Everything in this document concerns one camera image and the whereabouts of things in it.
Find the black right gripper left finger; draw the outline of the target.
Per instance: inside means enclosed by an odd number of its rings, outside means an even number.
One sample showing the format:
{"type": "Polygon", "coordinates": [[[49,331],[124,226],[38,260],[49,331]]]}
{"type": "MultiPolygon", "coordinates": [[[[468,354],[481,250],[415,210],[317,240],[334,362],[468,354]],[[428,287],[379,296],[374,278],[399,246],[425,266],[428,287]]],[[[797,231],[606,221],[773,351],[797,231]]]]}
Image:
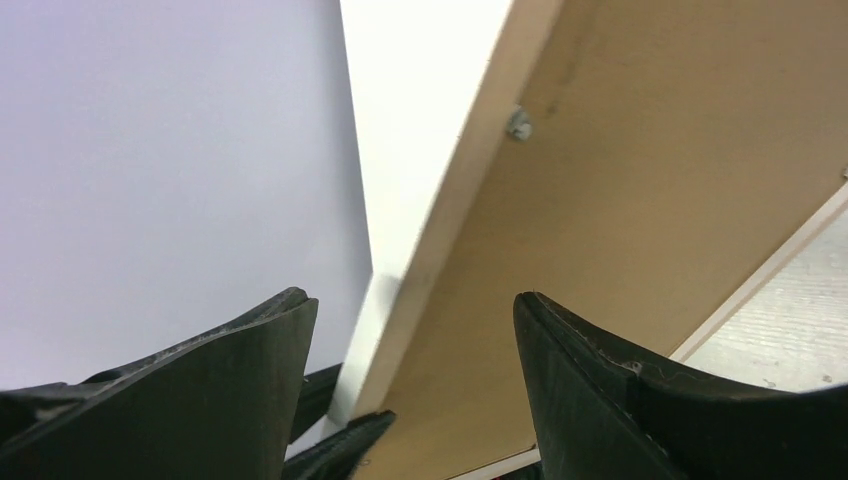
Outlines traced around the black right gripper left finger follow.
{"type": "Polygon", "coordinates": [[[5,479],[277,479],[318,302],[286,289],[78,384],[1,395],[5,479]]]}

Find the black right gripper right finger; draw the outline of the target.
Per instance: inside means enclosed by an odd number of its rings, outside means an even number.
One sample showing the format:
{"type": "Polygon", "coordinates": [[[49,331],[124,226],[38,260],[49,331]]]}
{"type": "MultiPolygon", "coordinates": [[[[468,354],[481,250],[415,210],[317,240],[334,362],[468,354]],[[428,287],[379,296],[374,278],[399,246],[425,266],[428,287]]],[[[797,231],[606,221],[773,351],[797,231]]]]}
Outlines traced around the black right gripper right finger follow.
{"type": "Polygon", "coordinates": [[[513,323],[548,479],[843,479],[847,389],[793,393],[715,376],[538,292],[513,323]]]}

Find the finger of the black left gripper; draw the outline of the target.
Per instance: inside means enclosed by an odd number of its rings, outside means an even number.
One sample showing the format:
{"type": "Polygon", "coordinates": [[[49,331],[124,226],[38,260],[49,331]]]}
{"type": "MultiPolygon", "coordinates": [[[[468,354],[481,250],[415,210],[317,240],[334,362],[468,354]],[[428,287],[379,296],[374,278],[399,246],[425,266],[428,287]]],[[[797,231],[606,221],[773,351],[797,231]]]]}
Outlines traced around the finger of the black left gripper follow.
{"type": "Polygon", "coordinates": [[[390,410],[365,415],[284,463],[282,480],[351,479],[396,419],[390,410]]]}
{"type": "Polygon", "coordinates": [[[342,364],[339,363],[303,377],[289,444],[295,443],[327,414],[341,369],[342,364]]]}

